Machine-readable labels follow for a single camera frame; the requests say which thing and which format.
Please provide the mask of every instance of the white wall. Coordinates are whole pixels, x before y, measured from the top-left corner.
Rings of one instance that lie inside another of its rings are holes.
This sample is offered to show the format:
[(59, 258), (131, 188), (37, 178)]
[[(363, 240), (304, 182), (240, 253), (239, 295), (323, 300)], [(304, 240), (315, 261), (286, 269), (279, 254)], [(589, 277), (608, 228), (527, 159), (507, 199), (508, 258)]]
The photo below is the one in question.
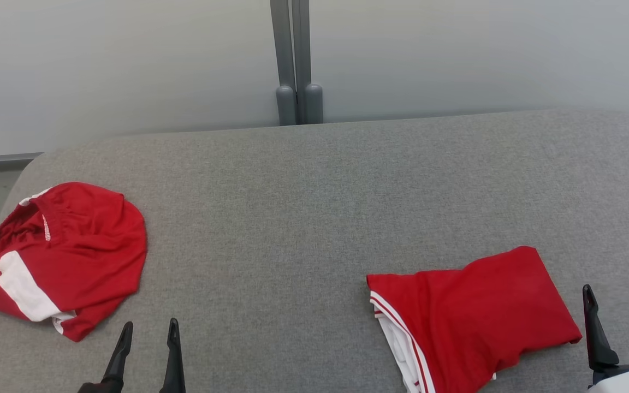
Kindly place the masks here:
[(629, 0), (312, 0), (325, 121), (629, 111)]
[(0, 154), (277, 125), (262, 0), (0, 0)]

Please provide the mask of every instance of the clothing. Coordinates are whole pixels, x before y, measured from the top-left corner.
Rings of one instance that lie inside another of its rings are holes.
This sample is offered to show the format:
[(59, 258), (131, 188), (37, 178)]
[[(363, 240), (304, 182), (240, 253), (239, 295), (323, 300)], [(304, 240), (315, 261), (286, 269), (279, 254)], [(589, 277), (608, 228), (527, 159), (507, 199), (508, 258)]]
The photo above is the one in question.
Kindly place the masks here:
[(0, 311), (80, 341), (138, 289), (142, 214), (122, 194), (68, 182), (22, 200), (0, 225)]
[(581, 339), (534, 248), (367, 284), (407, 391), (475, 393), (521, 353)]

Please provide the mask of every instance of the red fabric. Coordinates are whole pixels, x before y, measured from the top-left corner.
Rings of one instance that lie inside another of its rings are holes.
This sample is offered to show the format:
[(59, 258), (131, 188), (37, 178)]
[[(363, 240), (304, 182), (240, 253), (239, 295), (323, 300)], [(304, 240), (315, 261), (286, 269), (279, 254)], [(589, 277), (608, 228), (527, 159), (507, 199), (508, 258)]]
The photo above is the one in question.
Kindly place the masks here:
[[(122, 194), (63, 183), (20, 204), (0, 225), (0, 257), (11, 251), (61, 312), (76, 313), (61, 324), (66, 337), (80, 341), (137, 291), (145, 222)], [(0, 311), (27, 319), (1, 287)]]
[(536, 249), (478, 259), (461, 270), (372, 274), (371, 291), (417, 341), (437, 393), (475, 393), (526, 351), (581, 334)]

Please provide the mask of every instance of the gray fabric surface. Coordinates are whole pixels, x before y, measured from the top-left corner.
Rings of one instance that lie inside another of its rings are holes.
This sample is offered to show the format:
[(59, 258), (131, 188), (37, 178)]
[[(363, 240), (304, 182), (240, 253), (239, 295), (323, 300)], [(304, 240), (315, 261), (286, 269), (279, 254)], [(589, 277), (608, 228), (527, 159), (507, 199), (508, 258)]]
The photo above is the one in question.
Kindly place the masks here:
[[(81, 343), (0, 314), (0, 392), (77, 391), (135, 323), (124, 391), (158, 391), (180, 321), (188, 391), (403, 391), (367, 273), (534, 246), (583, 331), (591, 283), (629, 362), (629, 115), (581, 109), (157, 134), (44, 154), (2, 219), (60, 182), (145, 215), (139, 292)], [(527, 354), (486, 392), (584, 391), (586, 345)]]

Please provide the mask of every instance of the folded red garment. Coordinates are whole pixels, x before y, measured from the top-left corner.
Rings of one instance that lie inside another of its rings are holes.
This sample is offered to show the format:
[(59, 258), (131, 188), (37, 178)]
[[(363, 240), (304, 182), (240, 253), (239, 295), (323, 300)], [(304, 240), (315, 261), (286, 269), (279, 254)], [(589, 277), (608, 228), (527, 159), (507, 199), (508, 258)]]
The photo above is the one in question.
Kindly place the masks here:
[(581, 339), (531, 247), (367, 284), (408, 391), (475, 393), (521, 353)]
[(140, 281), (147, 235), (122, 194), (80, 182), (21, 201), (0, 225), (0, 311), (80, 341)]

